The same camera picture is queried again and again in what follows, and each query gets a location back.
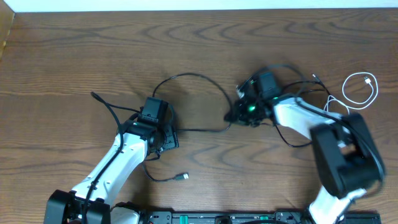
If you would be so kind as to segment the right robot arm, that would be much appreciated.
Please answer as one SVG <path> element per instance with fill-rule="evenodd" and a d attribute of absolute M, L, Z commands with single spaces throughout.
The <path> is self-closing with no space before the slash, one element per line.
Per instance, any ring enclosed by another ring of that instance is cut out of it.
<path fill-rule="evenodd" d="M 385 165 L 364 118 L 342 115 L 286 93 L 271 72 L 248 78 L 236 88 L 238 99 L 225 115 L 227 122 L 258 127 L 265 119 L 290 128 L 310 141 L 321 189 L 301 223 L 378 223 L 377 214 L 350 213 L 355 200 L 382 183 Z"/>

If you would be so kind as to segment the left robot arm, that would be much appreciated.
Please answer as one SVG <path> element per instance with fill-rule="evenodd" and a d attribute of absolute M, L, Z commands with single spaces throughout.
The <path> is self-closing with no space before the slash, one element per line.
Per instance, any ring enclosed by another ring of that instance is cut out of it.
<path fill-rule="evenodd" d="M 172 105 L 148 97 L 139 112 L 117 124 L 111 148 L 90 174 L 71 191 L 56 190 L 50 196 L 44 222 L 144 223 L 140 211 L 113 204 L 127 178 L 148 155 L 178 147 L 174 115 Z"/>

